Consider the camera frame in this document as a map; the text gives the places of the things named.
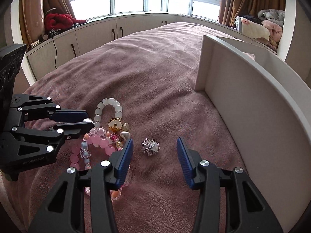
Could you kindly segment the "brown leather chair back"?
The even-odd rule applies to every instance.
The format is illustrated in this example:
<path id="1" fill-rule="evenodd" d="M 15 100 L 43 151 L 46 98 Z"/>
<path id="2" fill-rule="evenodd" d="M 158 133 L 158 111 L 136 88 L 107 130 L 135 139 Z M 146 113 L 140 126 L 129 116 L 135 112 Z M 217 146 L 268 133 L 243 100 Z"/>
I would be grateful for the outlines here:
<path id="1" fill-rule="evenodd" d="M 19 24 L 25 44 L 38 41 L 45 32 L 43 0 L 19 0 Z"/>

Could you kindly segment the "grey crumpled blanket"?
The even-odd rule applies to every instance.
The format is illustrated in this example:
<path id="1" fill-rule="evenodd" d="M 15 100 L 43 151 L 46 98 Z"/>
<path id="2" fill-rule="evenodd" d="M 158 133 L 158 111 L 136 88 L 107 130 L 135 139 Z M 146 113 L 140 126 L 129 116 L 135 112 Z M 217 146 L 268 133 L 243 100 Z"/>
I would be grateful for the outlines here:
<path id="1" fill-rule="evenodd" d="M 284 10 L 275 10 L 275 9 L 260 10 L 257 16 L 261 21 L 268 20 L 279 25 L 280 27 L 284 26 L 285 20 Z"/>

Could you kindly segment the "pink crumpled blanket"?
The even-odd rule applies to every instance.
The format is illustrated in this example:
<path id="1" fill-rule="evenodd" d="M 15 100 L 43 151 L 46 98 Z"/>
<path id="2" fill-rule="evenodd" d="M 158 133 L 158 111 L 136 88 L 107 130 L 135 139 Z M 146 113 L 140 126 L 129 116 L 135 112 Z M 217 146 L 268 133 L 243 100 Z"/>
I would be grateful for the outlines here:
<path id="1" fill-rule="evenodd" d="M 283 34 L 283 28 L 269 20 L 262 21 L 262 24 L 269 31 L 269 39 L 263 40 L 263 43 L 276 52 Z"/>

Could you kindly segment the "silver spiky brooch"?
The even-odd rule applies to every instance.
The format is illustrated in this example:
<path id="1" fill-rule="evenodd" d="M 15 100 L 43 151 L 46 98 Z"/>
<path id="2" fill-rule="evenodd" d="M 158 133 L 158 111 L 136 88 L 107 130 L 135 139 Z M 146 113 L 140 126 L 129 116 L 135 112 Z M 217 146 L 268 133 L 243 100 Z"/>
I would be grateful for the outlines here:
<path id="1" fill-rule="evenodd" d="M 157 154 L 160 150 L 160 145 L 154 138 L 145 138 L 141 142 L 141 151 L 144 154 L 147 154 L 148 156 L 153 156 Z"/>

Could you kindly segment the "white window seat cabinets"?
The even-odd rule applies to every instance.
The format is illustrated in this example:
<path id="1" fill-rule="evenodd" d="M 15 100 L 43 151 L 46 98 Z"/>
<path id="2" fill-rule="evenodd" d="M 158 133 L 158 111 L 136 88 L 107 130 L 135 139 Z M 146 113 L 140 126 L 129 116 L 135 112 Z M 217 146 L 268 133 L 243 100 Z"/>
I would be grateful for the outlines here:
<path id="1" fill-rule="evenodd" d="M 237 30 L 216 21 L 169 13 L 138 13 L 109 16 L 89 21 L 38 43 L 26 57 L 38 81 L 59 66 L 117 38 L 176 22 L 195 23 L 223 32 L 236 39 L 270 50 L 263 43 L 246 37 Z"/>

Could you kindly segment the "pink fleece bed blanket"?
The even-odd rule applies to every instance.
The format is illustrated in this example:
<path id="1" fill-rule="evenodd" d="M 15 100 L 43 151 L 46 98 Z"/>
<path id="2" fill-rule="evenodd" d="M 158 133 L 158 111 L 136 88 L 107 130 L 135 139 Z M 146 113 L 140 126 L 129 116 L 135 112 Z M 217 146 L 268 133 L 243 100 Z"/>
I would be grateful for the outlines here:
<path id="1" fill-rule="evenodd" d="M 26 90 L 89 116 L 105 98 L 120 102 L 135 146 L 130 183 L 113 202 L 120 232 L 191 232 L 199 192 L 184 180 L 178 137 L 220 168 L 244 165 L 214 105 L 194 90 L 205 35 L 222 32 L 194 23 L 137 32 L 72 59 Z M 157 140 L 157 154 L 142 153 L 145 138 Z"/>

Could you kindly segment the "red knitted garment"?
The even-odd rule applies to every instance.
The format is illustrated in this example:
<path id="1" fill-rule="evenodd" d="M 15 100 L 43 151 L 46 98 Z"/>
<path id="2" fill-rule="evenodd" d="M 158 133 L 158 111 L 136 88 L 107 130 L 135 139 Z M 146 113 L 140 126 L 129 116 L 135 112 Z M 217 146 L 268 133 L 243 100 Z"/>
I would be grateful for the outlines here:
<path id="1" fill-rule="evenodd" d="M 86 20 L 73 18 L 69 14 L 50 13 L 45 16 L 44 26 L 46 31 L 66 30 L 74 24 L 84 24 Z"/>

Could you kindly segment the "white plastic storage bin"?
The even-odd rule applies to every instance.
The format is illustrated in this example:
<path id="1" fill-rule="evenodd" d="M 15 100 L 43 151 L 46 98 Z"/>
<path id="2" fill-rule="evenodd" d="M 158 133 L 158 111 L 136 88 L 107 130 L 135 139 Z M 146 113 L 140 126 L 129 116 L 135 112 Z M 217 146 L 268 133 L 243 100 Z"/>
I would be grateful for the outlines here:
<path id="1" fill-rule="evenodd" d="M 204 36 L 196 91 L 226 124 L 284 232 L 310 232 L 310 88 L 259 46 Z"/>

